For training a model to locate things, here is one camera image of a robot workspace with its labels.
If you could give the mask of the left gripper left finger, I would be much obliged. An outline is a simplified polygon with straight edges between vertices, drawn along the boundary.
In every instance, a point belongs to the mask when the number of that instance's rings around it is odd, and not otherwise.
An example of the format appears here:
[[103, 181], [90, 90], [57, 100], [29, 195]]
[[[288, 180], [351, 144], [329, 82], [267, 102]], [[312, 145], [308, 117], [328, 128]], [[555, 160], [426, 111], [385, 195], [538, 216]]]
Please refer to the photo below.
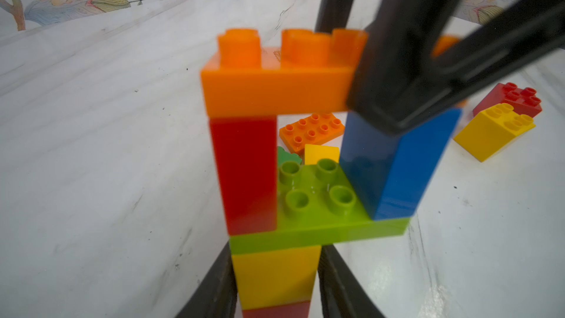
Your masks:
[[234, 318], [238, 289], [229, 243], [226, 243], [201, 284], [176, 318]]

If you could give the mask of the yellow brick front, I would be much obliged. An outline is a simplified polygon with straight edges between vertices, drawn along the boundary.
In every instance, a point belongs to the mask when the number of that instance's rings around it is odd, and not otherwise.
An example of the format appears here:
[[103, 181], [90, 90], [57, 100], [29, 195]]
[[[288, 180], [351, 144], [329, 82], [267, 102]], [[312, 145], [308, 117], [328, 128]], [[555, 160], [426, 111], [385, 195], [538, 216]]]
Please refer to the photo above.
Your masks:
[[321, 246], [232, 256], [242, 309], [264, 309], [309, 301]]

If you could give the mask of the lime green long brick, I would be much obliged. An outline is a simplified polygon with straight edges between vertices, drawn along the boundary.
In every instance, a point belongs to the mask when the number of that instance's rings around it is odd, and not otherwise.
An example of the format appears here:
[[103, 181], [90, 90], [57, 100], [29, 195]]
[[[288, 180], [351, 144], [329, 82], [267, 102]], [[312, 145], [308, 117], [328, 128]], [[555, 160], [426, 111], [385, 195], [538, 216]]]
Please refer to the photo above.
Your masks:
[[277, 229], [232, 236], [235, 255], [401, 236], [410, 218], [373, 220], [338, 163], [278, 168]]

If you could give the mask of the orange tall long brick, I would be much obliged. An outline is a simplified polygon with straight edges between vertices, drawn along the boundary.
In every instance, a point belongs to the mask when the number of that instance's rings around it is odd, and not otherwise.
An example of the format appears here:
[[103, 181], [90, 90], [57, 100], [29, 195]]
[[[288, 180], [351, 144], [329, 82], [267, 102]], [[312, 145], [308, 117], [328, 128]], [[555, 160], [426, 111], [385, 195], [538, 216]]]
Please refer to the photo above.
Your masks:
[[256, 29], [228, 29], [201, 71], [210, 119], [347, 110], [346, 101], [369, 38], [357, 29], [331, 34], [284, 29], [281, 47], [263, 47]]

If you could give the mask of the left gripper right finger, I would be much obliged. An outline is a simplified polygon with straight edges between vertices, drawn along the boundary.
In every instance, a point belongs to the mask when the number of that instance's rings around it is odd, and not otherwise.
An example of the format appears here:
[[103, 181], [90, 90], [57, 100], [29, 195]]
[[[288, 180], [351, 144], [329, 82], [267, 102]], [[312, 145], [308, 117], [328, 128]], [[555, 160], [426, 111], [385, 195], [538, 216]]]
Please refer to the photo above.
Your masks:
[[322, 247], [318, 274], [323, 317], [384, 318], [334, 245]]

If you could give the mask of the blue small brick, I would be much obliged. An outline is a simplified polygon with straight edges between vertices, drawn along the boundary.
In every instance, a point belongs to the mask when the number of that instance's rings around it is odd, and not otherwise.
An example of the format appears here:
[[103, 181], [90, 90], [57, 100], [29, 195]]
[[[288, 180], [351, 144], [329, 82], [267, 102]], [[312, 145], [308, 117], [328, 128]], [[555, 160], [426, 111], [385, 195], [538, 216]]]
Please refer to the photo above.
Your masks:
[[391, 137], [348, 113], [339, 163], [370, 219], [415, 214], [461, 115], [452, 108]]

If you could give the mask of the red long brick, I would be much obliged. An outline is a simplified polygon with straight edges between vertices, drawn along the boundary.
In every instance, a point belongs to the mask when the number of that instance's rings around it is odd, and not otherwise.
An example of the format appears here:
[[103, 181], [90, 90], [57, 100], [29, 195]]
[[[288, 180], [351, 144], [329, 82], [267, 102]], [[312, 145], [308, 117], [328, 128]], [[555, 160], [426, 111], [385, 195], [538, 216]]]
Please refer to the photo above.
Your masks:
[[228, 233], [277, 228], [277, 117], [211, 119]]

